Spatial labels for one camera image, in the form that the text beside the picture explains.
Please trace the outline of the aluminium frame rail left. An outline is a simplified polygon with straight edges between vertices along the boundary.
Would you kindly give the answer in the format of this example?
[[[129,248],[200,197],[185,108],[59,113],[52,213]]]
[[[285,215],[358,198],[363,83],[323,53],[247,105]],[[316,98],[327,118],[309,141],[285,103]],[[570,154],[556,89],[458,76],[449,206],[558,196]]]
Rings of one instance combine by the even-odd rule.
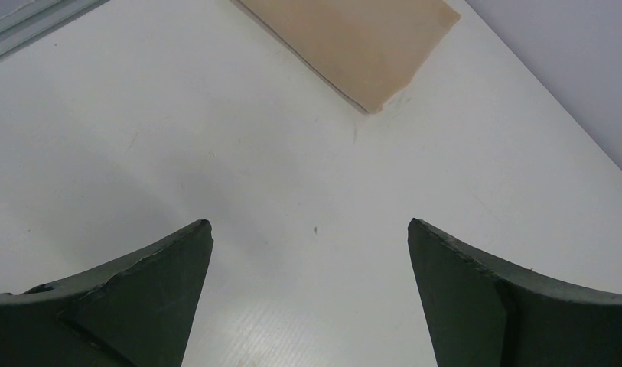
[[[0,13],[0,62],[104,4],[105,0],[10,2]]]

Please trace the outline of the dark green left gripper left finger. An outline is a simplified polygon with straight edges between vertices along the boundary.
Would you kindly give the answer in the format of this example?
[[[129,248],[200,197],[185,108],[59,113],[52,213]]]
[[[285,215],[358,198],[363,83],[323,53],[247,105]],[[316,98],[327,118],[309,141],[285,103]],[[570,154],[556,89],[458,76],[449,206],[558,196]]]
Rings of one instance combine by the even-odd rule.
[[[0,294],[0,366],[179,366],[213,250],[197,220],[102,265]]]

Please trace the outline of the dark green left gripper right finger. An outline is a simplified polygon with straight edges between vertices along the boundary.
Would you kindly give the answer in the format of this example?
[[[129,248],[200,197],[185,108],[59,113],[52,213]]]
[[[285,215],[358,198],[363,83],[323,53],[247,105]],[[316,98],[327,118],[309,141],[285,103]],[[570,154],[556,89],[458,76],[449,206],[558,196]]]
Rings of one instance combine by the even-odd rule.
[[[420,219],[408,246],[439,366],[622,366],[622,294],[539,274]]]

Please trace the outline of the folded beige t shirt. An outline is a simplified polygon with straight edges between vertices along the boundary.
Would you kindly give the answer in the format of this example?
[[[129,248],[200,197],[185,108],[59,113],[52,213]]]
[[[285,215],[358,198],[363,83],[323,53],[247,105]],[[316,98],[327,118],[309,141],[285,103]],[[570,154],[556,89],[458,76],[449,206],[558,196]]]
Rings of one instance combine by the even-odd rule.
[[[242,6],[309,67],[375,114],[460,20],[445,1],[252,0]]]

